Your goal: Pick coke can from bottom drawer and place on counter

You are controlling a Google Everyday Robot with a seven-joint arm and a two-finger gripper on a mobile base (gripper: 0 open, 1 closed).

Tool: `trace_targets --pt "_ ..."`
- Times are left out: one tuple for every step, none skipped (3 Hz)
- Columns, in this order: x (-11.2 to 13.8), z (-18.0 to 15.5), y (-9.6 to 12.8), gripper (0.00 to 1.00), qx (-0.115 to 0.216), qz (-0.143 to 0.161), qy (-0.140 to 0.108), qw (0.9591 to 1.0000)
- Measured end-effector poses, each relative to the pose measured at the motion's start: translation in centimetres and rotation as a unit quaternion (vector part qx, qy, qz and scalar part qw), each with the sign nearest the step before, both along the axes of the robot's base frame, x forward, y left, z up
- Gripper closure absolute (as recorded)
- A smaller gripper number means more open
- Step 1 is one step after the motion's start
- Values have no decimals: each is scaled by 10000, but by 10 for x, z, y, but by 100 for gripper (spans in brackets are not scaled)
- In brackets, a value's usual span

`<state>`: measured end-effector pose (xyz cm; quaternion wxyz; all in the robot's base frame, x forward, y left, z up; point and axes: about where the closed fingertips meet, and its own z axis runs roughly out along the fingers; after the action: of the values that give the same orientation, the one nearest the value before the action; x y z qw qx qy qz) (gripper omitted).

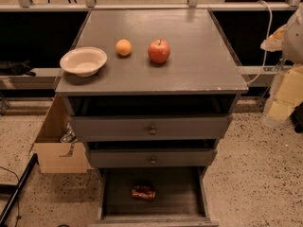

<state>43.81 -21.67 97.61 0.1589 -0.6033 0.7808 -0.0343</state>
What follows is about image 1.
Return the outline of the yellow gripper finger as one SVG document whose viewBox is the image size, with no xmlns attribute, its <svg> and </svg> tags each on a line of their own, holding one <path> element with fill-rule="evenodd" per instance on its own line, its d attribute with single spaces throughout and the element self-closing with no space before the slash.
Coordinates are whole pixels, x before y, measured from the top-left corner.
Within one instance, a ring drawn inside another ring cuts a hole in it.
<svg viewBox="0 0 303 227">
<path fill-rule="evenodd" d="M 281 51 L 282 38 L 284 35 L 285 28 L 286 28 L 285 25 L 279 27 L 272 35 L 270 35 L 267 39 L 265 39 L 262 42 L 260 48 L 269 52 Z"/>
<path fill-rule="evenodd" d="M 274 77 L 270 97 L 263 110 L 263 123 L 268 127 L 282 125 L 303 102 L 303 65 L 280 70 Z"/>
</svg>

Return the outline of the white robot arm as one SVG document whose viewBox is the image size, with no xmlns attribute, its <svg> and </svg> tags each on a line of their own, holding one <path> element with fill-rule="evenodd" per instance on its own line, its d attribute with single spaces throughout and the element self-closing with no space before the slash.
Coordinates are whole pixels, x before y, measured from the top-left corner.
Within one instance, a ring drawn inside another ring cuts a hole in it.
<svg viewBox="0 0 303 227">
<path fill-rule="evenodd" d="M 289 70 L 277 72 L 264 106 L 263 123 L 277 127 L 303 102 L 303 7 L 296 10 L 286 25 L 264 40 L 260 48 L 281 51 L 282 58 L 294 64 Z"/>
</svg>

